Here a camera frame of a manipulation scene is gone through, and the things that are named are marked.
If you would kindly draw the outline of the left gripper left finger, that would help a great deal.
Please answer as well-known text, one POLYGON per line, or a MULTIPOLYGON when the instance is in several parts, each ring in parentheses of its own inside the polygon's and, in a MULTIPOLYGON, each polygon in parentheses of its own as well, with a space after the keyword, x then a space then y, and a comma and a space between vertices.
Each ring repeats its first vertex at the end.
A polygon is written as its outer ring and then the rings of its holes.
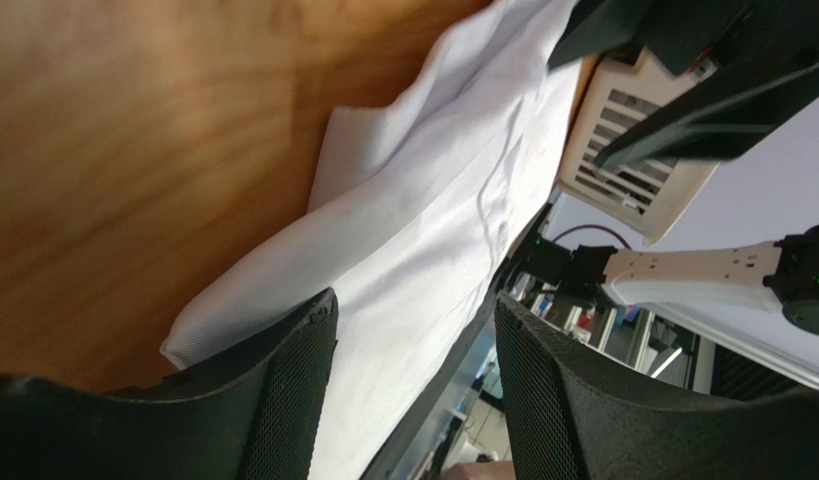
POLYGON ((337 319, 324 290, 149 388, 0 375, 0 479, 304 479, 337 319))

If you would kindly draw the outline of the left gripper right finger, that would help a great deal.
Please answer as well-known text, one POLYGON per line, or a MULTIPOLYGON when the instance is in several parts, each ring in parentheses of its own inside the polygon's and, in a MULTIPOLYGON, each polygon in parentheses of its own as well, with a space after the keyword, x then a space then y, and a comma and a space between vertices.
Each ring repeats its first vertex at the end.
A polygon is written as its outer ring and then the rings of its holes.
POLYGON ((736 401, 638 373, 502 294, 494 311, 519 479, 819 479, 819 391, 736 401))

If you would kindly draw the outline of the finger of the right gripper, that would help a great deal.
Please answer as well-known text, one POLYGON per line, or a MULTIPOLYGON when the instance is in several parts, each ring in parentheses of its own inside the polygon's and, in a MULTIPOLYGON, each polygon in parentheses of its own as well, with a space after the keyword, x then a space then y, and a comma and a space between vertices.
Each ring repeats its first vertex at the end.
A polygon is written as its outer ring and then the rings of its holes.
POLYGON ((819 97, 819 42, 770 42, 719 68, 595 157, 612 170, 646 160, 734 160, 819 97))
POLYGON ((548 59, 555 69, 583 57, 634 44, 682 75, 715 48, 749 1, 580 1, 548 59))

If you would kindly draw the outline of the white long sleeve shirt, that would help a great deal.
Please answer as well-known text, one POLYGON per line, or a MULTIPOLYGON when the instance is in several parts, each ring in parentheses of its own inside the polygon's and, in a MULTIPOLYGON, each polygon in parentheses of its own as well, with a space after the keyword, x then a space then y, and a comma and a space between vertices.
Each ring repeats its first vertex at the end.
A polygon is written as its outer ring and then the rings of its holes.
POLYGON ((362 475, 545 205, 579 75, 547 63, 573 9, 496 1, 450 27, 391 105, 335 109, 307 213, 176 318, 161 352, 186 368, 335 291, 311 478, 362 475))

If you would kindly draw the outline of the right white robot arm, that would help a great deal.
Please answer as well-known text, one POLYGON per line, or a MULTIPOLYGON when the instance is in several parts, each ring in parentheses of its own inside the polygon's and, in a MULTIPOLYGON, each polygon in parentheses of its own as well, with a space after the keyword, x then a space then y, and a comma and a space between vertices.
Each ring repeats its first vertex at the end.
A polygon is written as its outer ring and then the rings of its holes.
MULTIPOLYGON (((819 1, 581 1, 548 59, 559 67, 635 44, 672 74, 716 71, 613 140, 599 167, 727 162, 819 97, 819 1)), ((705 302, 777 312, 819 336, 819 225, 745 247, 569 250, 529 237, 514 272, 581 307, 705 302)))

